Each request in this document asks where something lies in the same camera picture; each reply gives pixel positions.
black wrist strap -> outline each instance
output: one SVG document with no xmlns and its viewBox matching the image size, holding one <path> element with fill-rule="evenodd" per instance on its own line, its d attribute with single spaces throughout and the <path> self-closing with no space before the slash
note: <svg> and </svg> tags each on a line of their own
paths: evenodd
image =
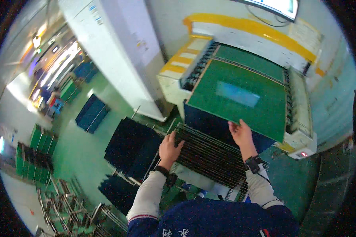
<svg viewBox="0 0 356 237">
<path fill-rule="evenodd" d="M 166 179 L 169 177 L 169 170 L 167 170 L 166 168 L 164 168 L 162 166 L 157 165 L 156 168 L 154 169 L 154 171 L 161 172 L 166 177 Z"/>
<path fill-rule="evenodd" d="M 258 155 L 254 156 L 254 157 L 249 157 L 245 161 L 245 163 L 251 169 L 251 172 L 253 174 L 258 173 L 260 171 L 260 167 L 258 166 L 258 164 L 260 164 L 261 162 L 262 162 L 262 160 Z"/>
</svg>

white sleeve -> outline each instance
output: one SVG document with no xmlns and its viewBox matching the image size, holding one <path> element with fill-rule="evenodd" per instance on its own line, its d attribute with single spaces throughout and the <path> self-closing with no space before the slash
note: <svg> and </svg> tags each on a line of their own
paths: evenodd
<svg viewBox="0 0 356 237">
<path fill-rule="evenodd" d="M 269 180 L 268 174 L 262 164 L 259 164 L 258 166 L 260 167 L 259 173 Z M 246 171 L 246 176 L 248 183 L 248 195 L 251 202 L 257 203 L 264 209 L 274 205 L 283 205 L 282 202 L 274 196 L 273 187 L 268 181 L 258 174 L 253 174 L 250 169 Z"/>
<path fill-rule="evenodd" d="M 159 171 L 151 171 L 149 177 L 138 188 L 133 206 L 128 212 L 128 223 L 137 218 L 159 217 L 159 203 L 166 177 Z"/>
</svg>

white pillar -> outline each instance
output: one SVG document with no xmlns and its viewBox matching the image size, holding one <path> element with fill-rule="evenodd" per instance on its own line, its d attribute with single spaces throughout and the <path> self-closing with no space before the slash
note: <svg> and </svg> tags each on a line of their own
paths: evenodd
<svg viewBox="0 0 356 237">
<path fill-rule="evenodd" d="M 156 74 L 164 61 L 145 3 L 137 0 L 58 0 L 89 57 L 138 113 L 166 120 L 171 111 Z"/>
</svg>

hand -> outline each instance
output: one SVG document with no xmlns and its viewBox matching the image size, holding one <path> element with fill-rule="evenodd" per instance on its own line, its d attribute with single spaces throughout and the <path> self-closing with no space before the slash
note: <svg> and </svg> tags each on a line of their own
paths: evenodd
<svg viewBox="0 0 356 237">
<path fill-rule="evenodd" d="M 167 170 L 170 170 L 171 166 L 181 153 L 181 149 L 185 143 L 185 141 L 181 141 L 179 145 L 175 147 L 174 138 L 175 131 L 169 135 L 166 135 L 161 145 L 159 145 L 159 157 L 161 158 L 161 161 L 158 165 Z"/>
<path fill-rule="evenodd" d="M 228 128 L 233 140 L 240 147 L 242 160 L 244 162 L 248 158 L 258 155 L 253 143 L 251 128 L 242 119 L 240 119 L 240 125 L 228 121 Z"/>
</svg>

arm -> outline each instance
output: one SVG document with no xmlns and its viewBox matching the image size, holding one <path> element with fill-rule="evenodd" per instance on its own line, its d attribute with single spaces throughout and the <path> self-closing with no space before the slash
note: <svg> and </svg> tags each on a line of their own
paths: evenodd
<svg viewBox="0 0 356 237">
<path fill-rule="evenodd" d="M 177 148 L 174 146 L 175 131 L 167 135 L 159 146 L 159 156 L 161 158 L 159 166 L 170 171 L 171 166 L 178 158 L 184 141 Z M 159 203 L 161 201 L 162 189 L 166 177 L 159 171 L 151 171 L 149 177 L 142 183 L 137 191 L 133 206 L 128 212 L 127 220 L 139 218 L 152 218 L 157 220 L 159 217 Z"/>
<path fill-rule="evenodd" d="M 228 122 L 228 127 L 234 141 L 240 147 L 242 160 L 244 162 L 248 158 L 258 155 L 253 143 L 252 131 L 243 120 L 240 119 L 240 125 Z M 262 164 L 258 166 L 260 167 L 260 175 L 269 180 L 268 174 Z M 249 189 L 248 194 L 251 202 L 257 203 L 264 209 L 274 205 L 283 205 L 282 202 L 274 196 L 273 188 L 267 180 L 258 174 L 253 174 L 250 170 L 246 171 L 246 176 Z"/>
</svg>

